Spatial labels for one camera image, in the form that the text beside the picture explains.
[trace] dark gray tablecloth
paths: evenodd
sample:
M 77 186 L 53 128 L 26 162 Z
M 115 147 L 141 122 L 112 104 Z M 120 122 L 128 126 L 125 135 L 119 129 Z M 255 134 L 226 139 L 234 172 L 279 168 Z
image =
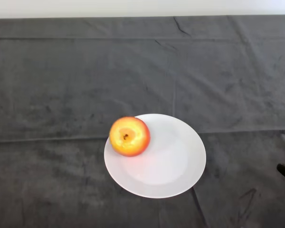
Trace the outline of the dark gray tablecloth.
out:
M 191 190 L 106 171 L 109 128 L 161 113 L 201 136 Z M 285 228 L 285 16 L 0 20 L 0 228 Z

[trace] white wall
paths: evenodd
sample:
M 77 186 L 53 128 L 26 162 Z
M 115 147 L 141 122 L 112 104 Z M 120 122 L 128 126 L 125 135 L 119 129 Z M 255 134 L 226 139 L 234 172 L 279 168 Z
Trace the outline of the white wall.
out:
M 0 0 L 0 18 L 285 14 L 285 0 Z

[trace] plate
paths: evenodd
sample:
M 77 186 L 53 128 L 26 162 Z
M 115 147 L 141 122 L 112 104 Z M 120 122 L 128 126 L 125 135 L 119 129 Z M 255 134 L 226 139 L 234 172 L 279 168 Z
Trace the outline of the plate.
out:
M 104 161 L 112 178 L 127 191 L 148 198 L 176 196 L 190 189 L 202 176 L 206 151 L 199 135 L 185 122 L 168 115 L 144 114 L 150 144 L 138 156 L 116 153 L 109 139 Z

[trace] apple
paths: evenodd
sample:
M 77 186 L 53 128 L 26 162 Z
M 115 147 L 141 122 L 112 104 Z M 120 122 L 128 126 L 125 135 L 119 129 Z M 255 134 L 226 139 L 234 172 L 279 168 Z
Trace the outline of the apple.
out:
M 114 122 L 110 130 L 113 149 L 127 157 L 141 154 L 150 143 L 147 125 L 136 117 L 122 117 Z

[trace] table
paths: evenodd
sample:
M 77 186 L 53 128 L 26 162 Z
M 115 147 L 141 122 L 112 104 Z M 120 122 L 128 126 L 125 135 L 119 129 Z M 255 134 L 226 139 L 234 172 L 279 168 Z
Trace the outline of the table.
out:
M 207 164 L 189 191 L 119 187 L 114 120 L 175 116 Z M 285 228 L 285 16 L 0 19 L 0 228 Z

